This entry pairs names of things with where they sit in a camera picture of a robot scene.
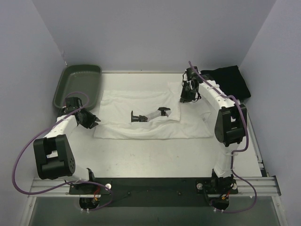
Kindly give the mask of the dark green plastic tray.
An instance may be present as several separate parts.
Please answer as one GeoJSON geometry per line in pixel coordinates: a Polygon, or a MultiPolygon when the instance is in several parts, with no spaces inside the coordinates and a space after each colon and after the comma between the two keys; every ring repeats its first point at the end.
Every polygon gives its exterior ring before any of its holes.
{"type": "Polygon", "coordinates": [[[53,105],[62,108],[66,97],[79,97],[87,110],[97,104],[102,81],[102,69],[97,65],[71,65],[66,67],[59,79],[53,105]]]}

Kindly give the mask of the folded black t-shirt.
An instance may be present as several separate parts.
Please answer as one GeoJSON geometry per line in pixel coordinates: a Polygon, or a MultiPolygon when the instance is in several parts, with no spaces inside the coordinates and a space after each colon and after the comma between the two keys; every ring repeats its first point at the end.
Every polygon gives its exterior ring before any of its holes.
{"type": "Polygon", "coordinates": [[[215,70],[202,70],[200,73],[201,75],[211,76],[227,96],[233,95],[239,100],[251,97],[251,93],[237,65],[215,70]]]}

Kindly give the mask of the aluminium extrusion rail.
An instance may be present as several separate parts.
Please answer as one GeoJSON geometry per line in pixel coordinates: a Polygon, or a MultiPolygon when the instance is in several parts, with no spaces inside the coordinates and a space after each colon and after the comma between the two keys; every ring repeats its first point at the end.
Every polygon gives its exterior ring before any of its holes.
{"type": "MultiPolygon", "coordinates": [[[[245,180],[252,184],[258,196],[281,196],[280,188],[275,177],[250,177],[245,178],[245,180]]],[[[30,192],[35,193],[34,195],[37,197],[93,197],[92,194],[71,194],[69,185],[64,185],[46,193],[36,194],[36,192],[52,188],[62,183],[64,183],[64,180],[62,179],[42,180],[39,178],[34,178],[30,188],[30,192]]],[[[253,196],[254,189],[252,189],[250,185],[238,178],[236,178],[236,183],[238,187],[237,196],[253,196]]]]}

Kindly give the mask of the white t-shirt with robot print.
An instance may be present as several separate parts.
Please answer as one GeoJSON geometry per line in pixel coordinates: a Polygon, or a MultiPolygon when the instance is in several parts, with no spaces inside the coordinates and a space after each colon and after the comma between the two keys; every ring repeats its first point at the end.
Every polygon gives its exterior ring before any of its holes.
{"type": "Polygon", "coordinates": [[[163,92],[105,90],[100,102],[100,139],[192,139],[211,137],[207,120],[211,111],[204,100],[180,103],[181,84],[170,82],[163,92]],[[132,122],[131,115],[146,116],[160,107],[170,110],[149,122],[132,122]]]}

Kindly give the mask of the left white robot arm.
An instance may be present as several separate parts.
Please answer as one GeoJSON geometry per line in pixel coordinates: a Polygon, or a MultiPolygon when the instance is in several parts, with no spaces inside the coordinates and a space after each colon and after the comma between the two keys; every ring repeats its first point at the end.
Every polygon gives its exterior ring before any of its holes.
{"type": "Polygon", "coordinates": [[[68,138],[78,126],[92,129],[101,120],[83,107],[78,97],[68,97],[59,112],[56,125],[43,137],[33,142],[35,161],[40,179],[80,182],[80,189],[90,194],[96,189],[91,169],[76,164],[68,138]]]}

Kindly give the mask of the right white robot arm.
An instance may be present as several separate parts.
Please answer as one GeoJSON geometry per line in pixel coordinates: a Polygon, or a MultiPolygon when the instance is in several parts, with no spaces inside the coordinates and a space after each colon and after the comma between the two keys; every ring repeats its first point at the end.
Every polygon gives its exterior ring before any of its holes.
{"type": "Polygon", "coordinates": [[[248,137],[247,111],[232,95],[227,96],[219,84],[209,75],[201,75],[196,66],[187,68],[182,75],[181,103],[206,100],[217,112],[214,134],[224,145],[214,166],[218,178],[229,178],[232,174],[234,156],[237,146],[248,137]]]}

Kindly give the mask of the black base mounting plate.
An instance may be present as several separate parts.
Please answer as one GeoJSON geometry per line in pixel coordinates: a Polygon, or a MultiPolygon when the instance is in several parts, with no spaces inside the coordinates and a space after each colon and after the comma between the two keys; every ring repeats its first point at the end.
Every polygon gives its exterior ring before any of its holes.
{"type": "Polygon", "coordinates": [[[204,207],[205,195],[238,194],[237,186],[222,188],[210,178],[96,178],[97,183],[111,185],[113,194],[99,191],[100,204],[111,207],[204,207]]]}

